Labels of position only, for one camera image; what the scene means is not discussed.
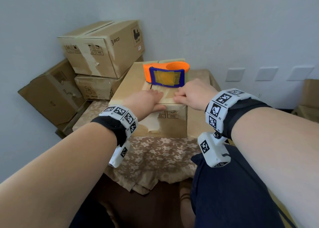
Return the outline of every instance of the wooden floor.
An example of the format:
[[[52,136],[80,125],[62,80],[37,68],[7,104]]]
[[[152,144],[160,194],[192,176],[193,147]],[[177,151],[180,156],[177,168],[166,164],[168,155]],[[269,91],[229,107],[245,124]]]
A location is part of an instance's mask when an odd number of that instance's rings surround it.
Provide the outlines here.
[[[128,192],[103,174],[90,196],[109,202],[118,216],[121,227],[182,228],[178,183],[158,182],[149,194]]]

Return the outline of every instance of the qr code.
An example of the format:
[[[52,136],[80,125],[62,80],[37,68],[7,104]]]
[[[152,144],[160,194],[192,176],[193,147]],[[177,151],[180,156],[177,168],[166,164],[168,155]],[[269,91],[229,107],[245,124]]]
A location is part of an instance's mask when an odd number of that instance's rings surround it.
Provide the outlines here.
[[[133,133],[133,131],[135,131],[135,129],[136,129],[136,124],[135,124],[135,122],[133,122],[133,124],[130,126],[131,133]]]
[[[229,100],[231,98],[230,95],[228,94],[222,94],[218,99],[216,99],[217,102],[223,104],[225,103],[227,100]]]
[[[228,162],[224,162],[224,163],[218,163],[216,164],[214,167],[222,167],[224,166],[225,164],[227,164]]]
[[[122,158],[125,156],[126,153],[127,153],[127,149],[126,149],[126,147],[124,147],[124,149],[121,152]]]
[[[133,121],[133,117],[132,117],[129,113],[127,113],[127,114],[125,115],[124,119],[126,119],[126,121],[127,121],[129,124],[131,124],[132,121]]]
[[[204,140],[200,145],[203,153],[205,154],[209,150],[209,145],[207,144],[207,141]]]
[[[217,104],[213,104],[213,107],[211,109],[211,114],[215,117],[218,116],[219,112],[220,112],[221,106],[217,105]]]
[[[230,93],[232,95],[240,95],[240,94],[243,94],[244,92],[241,92],[241,91],[235,89],[235,90],[227,91],[227,93]]]
[[[117,113],[119,115],[124,115],[126,112],[126,110],[124,109],[121,109],[120,107],[117,107],[115,110],[114,110],[114,113]]]
[[[209,116],[209,124],[210,124],[212,127],[214,127],[215,129],[217,128],[217,127],[216,127],[216,120],[215,120],[213,117],[211,117],[211,116]]]
[[[115,108],[115,106],[107,107],[105,110],[103,110],[103,112],[104,112],[104,111],[112,111],[114,108]]]

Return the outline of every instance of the black wrist strap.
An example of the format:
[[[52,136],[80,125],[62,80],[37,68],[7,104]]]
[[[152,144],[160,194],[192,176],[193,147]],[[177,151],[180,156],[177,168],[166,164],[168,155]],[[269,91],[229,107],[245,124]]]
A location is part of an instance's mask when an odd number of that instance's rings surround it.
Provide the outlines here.
[[[224,119],[224,130],[222,136],[232,139],[232,129],[239,118],[246,114],[248,111],[259,107],[272,108],[264,102],[256,99],[249,98],[237,101],[236,104],[228,109],[227,115]]]
[[[99,123],[105,128],[113,131],[117,139],[117,146],[123,146],[126,141],[126,133],[125,127],[119,120],[115,120],[110,116],[98,116],[91,122]]]

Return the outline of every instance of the person's right arm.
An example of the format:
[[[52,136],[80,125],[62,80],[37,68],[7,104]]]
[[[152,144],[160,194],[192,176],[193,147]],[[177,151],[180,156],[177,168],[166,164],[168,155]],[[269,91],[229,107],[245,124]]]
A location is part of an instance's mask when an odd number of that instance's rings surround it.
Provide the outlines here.
[[[174,100],[205,110],[218,92],[196,79]],[[244,114],[232,129],[237,148],[271,191],[305,227],[319,227],[319,124],[262,107]]]

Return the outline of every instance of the blue frame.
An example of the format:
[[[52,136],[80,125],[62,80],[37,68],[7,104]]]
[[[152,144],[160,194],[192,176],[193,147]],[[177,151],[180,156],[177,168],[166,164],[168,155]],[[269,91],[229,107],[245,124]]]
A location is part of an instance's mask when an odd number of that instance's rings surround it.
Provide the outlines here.
[[[168,88],[178,88],[178,87],[183,87],[185,85],[185,70],[184,69],[179,69],[179,70],[167,70],[167,69],[162,69],[162,68],[156,68],[156,67],[150,67],[150,74],[151,74],[151,84],[154,85],[160,85],[160,86],[164,86],[164,87],[168,87]],[[179,84],[175,84],[174,86],[170,86],[170,85],[164,85],[161,83],[157,83],[155,81],[155,74],[154,71],[162,71],[162,72],[181,72],[180,75],[180,82]]]

